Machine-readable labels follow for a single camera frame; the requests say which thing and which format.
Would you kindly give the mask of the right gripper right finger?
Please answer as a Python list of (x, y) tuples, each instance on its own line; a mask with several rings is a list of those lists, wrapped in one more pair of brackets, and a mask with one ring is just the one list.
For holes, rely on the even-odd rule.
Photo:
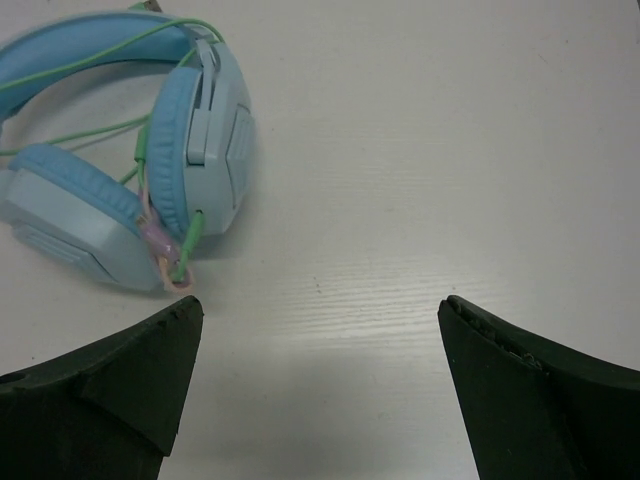
[(639, 373), (459, 296), (438, 323), (482, 479), (636, 479)]

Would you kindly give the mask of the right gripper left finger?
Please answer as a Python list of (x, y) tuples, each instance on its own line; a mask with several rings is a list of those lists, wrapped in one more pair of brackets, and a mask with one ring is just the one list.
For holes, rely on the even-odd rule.
[(155, 479), (178, 433), (201, 340), (187, 296), (1, 377), (4, 479)]

